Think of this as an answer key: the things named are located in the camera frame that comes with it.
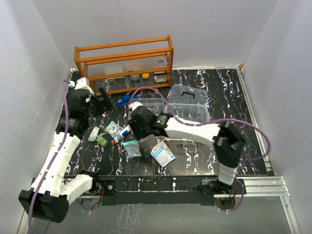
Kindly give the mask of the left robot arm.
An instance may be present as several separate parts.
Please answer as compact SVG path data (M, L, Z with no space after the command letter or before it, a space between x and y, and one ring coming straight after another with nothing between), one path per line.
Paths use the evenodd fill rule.
M71 91L42 170L30 188L19 194L19 202L29 216L60 223L70 204L79 196L100 191L101 183L96 172L83 170L70 181L64 181L71 157L89 128L89 119L113 109L105 89L101 87L99 92L103 100L86 88Z

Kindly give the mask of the teal header cotton swab bag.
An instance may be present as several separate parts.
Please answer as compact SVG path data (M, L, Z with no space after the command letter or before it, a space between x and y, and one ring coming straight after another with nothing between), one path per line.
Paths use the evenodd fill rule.
M137 140L127 141L127 142L124 142L122 145L127 153L126 159L131 159L134 157L141 156L139 143Z

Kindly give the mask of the clear teal bandage packet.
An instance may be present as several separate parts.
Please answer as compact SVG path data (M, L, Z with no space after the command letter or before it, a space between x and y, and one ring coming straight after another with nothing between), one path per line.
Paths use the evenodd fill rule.
M112 138L115 138L122 129L123 128L116 124L114 121L111 121L104 131L108 133Z

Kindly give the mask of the white blue mask packet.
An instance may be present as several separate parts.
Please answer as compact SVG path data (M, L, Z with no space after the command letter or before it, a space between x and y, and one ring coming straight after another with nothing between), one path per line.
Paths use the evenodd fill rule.
M164 141L161 141L152 148L151 156L161 167L167 166L176 158Z

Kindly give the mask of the clear medicine kit box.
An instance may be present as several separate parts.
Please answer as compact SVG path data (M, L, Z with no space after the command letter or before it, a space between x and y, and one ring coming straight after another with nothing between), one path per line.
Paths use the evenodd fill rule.
M204 104L168 103L165 105L164 112L178 115L179 118L188 121L199 123L210 121L208 107Z

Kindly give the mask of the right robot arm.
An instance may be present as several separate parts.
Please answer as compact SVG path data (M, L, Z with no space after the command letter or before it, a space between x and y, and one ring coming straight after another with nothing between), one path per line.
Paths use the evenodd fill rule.
M136 140L150 135L186 139L214 148L219 162L217 181L201 184L206 194L232 194L235 177L246 140L229 121L203 124L183 120L169 113L155 115L140 102L129 104L129 125Z

